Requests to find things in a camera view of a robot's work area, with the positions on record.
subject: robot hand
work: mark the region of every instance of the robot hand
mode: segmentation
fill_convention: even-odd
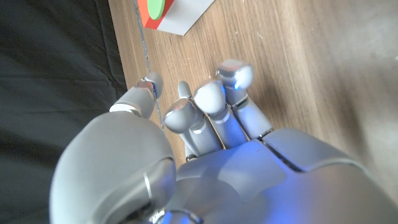
[[[360,164],[301,131],[273,130],[246,93],[253,76],[226,60],[193,96],[178,85],[164,117],[185,142],[189,162],[176,171],[148,120],[163,87],[150,73],[66,148],[50,222],[395,223],[396,206]]]

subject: green object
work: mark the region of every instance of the green object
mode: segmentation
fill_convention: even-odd
[[[163,14],[165,0],[148,0],[149,16],[153,20],[158,20]]]

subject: red object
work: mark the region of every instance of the red object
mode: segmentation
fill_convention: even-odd
[[[162,16],[158,20],[153,20],[149,16],[148,12],[148,0],[138,0],[138,10],[141,15],[142,25],[145,28],[157,29],[159,24],[162,22],[164,16],[166,15],[167,11],[170,9],[170,6],[173,4],[174,0],[166,0],[164,2],[164,10]]]

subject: black fabric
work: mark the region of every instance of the black fabric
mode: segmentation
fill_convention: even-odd
[[[62,151],[126,91],[108,0],[1,0],[0,31],[0,223],[48,223]]]

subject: wooden table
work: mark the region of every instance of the wooden table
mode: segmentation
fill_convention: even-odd
[[[160,72],[162,113],[180,80],[194,90],[223,60],[246,60],[249,95],[276,129],[345,151],[398,202],[398,1],[216,0],[184,37],[140,33],[133,0],[109,4],[127,85]],[[183,142],[165,133],[180,165]]]

